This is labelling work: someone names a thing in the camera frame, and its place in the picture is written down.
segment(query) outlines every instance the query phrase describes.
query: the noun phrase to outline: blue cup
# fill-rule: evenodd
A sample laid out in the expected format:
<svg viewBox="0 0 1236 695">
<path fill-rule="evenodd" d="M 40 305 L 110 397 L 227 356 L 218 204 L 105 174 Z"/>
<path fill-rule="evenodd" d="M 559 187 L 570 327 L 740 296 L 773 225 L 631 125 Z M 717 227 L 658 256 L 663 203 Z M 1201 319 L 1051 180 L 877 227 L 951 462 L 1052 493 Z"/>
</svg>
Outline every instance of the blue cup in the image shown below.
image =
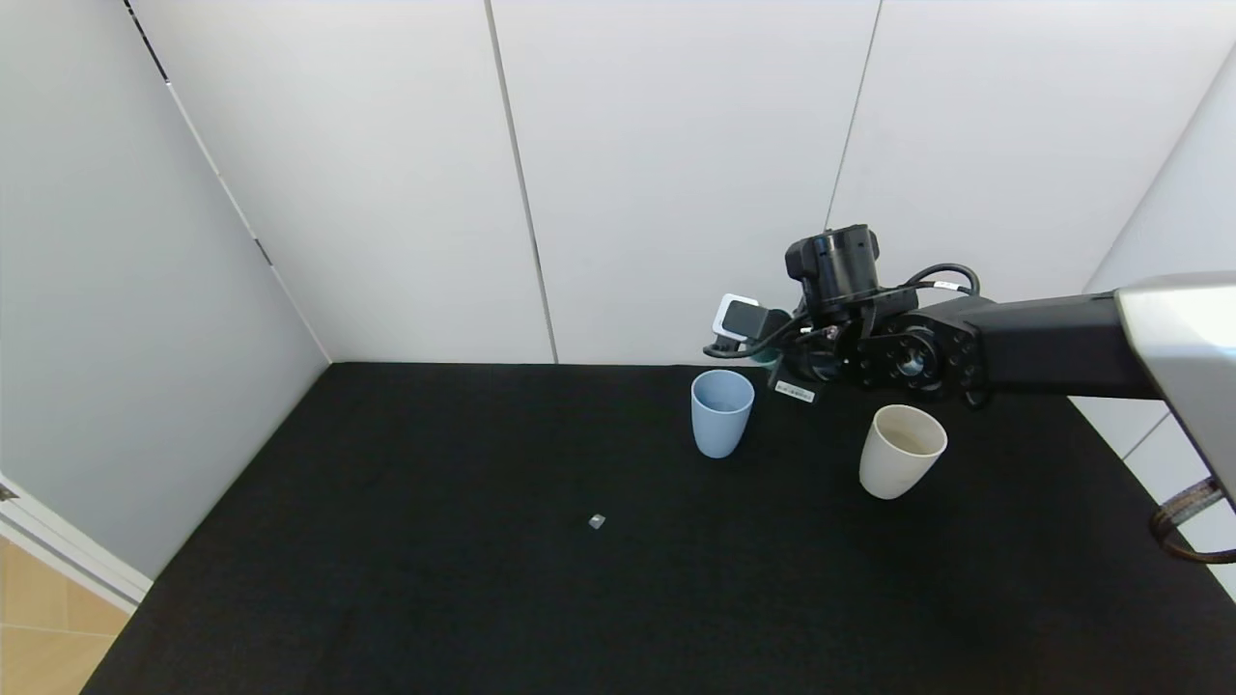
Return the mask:
<svg viewBox="0 0 1236 695">
<path fill-rule="evenodd" d="M 691 382 L 691 429 L 705 456 L 724 459 L 743 438 L 755 387 L 729 370 L 703 372 Z"/>
</svg>

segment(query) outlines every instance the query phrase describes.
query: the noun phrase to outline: white cup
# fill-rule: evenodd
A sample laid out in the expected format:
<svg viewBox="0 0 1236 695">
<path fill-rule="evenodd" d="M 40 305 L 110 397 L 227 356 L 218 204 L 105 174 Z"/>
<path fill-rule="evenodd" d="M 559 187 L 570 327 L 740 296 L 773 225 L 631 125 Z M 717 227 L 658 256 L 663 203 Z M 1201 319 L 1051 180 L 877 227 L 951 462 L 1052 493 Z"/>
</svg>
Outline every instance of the white cup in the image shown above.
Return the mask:
<svg viewBox="0 0 1236 695">
<path fill-rule="evenodd" d="M 858 480 L 881 500 L 901 497 L 931 469 L 948 446 L 936 418 L 910 406 L 885 406 L 871 418 Z"/>
</svg>

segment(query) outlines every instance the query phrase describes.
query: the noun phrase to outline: black cable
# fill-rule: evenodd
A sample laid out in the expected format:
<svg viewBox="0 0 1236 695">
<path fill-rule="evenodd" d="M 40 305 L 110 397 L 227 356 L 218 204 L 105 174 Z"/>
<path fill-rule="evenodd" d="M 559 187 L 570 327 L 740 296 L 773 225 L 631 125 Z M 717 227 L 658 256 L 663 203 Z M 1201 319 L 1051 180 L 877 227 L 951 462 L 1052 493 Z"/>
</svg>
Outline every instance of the black cable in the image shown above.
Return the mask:
<svg viewBox="0 0 1236 695">
<path fill-rule="evenodd" d="M 770 333 L 768 338 L 760 340 L 759 343 L 755 343 L 754 345 L 750 345 L 747 350 L 742 351 L 717 350 L 712 345 L 706 345 L 703 349 L 703 354 L 709 357 L 716 357 L 718 360 L 740 360 L 743 357 L 750 357 L 763 351 L 765 348 L 775 343 L 779 338 L 781 338 L 786 333 L 798 328 L 798 324 L 802 323 L 802 319 L 805 318 L 807 318 L 807 314 L 798 314 L 797 317 L 794 317 L 785 325 Z"/>
<path fill-rule="evenodd" d="M 948 289 L 948 288 L 938 287 L 934 282 L 929 279 L 921 279 L 918 282 L 907 282 L 900 287 L 895 287 L 894 289 Z M 958 287 L 957 292 L 962 292 L 964 294 L 978 294 L 978 292 L 973 287 Z"/>
<path fill-rule="evenodd" d="M 950 272 L 955 272 L 958 275 L 965 276 L 965 279 L 968 279 L 970 282 L 970 294 L 978 294 L 979 293 L 979 291 L 980 291 L 979 273 L 976 273 L 973 270 L 970 270 L 969 266 L 963 266 L 962 263 L 936 263 L 934 266 L 927 266 L 926 268 L 923 268 L 923 270 L 916 272 L 915 275 L 910 276 L 910 279 L 907 279 L 905 282 L 905 284 L 912 284 L 912 283 L 918 282 L 918 281 L 921 281 L 922 278 L 925 278 L 925 277 L 927 277 L 929 275 L 934 275 L 934 273 L 938 273 L 938 272 L 946 272 L 946 271 L 950 271 Z"/>
</svg>

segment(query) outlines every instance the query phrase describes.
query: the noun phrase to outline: white wall panel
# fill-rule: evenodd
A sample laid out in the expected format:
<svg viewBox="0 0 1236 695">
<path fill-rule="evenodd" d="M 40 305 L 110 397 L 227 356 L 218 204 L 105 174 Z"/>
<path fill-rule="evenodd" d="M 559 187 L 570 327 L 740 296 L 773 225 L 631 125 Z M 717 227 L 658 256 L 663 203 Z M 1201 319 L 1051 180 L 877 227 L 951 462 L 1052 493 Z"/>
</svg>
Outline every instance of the white wall panel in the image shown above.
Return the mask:
<svg viewBox="0 0 1236 695">
<path fill-rule="evenodd" d="M 705 361 L 723 293 L 794 308 L 874 0 L 493 12 L 562 361 Z"/>
<path fill-rule="evenodd" d="M 332 359 L 551 359 L 481 0 L 133 5 Z"/>
<path fill-rule="evenodd" d="M 829 226 L 880 276 L 1082 291 L 1236 41 L 1234 2 L 886 0 Z"/>
<path fill-rule="evenodd" d="M 1163 164 L 1124 234 L 1104 258 L 1090 292 L 1157 275 L 1236 270 L 1236 56 Z M 1074 399 L 1117 453 L 1167 413 L 1162 402 Z"/>
<path fill-rule="evenodd" d="M 326 366 L 121 2 L 0 2 L 4 474 L 153 578 Z"/>
</svg>

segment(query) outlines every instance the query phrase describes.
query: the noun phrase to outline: wall seam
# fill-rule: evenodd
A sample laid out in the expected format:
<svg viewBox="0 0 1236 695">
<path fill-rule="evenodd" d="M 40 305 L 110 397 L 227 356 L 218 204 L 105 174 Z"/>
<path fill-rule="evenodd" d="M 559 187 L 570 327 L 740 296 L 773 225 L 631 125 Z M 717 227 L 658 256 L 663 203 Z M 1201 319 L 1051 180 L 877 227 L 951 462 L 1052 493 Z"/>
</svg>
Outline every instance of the wall seam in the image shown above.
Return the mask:
<svg viewBox="0 0 1236 695">
<path fill-rule="evenodd" d="M 842 172 L 845 169 L 845 153 L 849 152 L 850 135 L 854 132 L 854 121 L 858 119 L 858 105 L 863 99 L 863 85 L 866 84 L 866 68 L 871 63 L 871 51 L 875 48 L 875 32 L 880 27 L 880 12 L 884 11 L 884 0 L 875 6 L 875 19 L 871 21 L 871 38 L 866 42 L 866 56 L 863 58 L 863 72 L 858 78 L 858 90 L 854 93 L 854 110 L 850 111 L 850 122 L 845 129 L 845 142 L 842 143 L 842 157 L 837 162 L 837 176 L 833 177 L 833 192 L 828 195 L 828 209 L 824 211 L 824 229 L 828 229 L 829 218 L 833 216 L 833 203 L 837 200 L 837 189 L 842 183 Z"/>
<path fill-rule="evenodd" d="M 549 350 L 554 364 L 559 364 L 557 340 L 554 336 L 554 319 L 549 310 L 549 293 L 545 291 L 545 272 L 541 268 L 540 245 L 536 242 L 536 228 L 533 225 L 533 208 L 528 200 L 528 182 L 524 179 L 524 162 L 519 155 L 519 139 L 515 136 L 515 116 L 510 110 L 510 93 L 507 90 L 507 70 L 502 64 L 502 48 L 498 46 L 498 25 L 493 19 L 493 4 L 485 0 L 485 17 L 489 22 L 489 41 L 493 43 L 493 63 L 498 69 L 498 88 L 502 92 L 502 108 L 507 116 L 507 132 L 510 135 L 510 152 L 515 161 L 515 178 L 519 181 L 519 197 L 524 203 L 524 224 L 528 225 L 528 241 L 531 245 L 533 265 L 536 268 L 536 286 L 540 287 L 541 310 L 545 313 L 545 330 L 549 334 Z"/>
</svg>

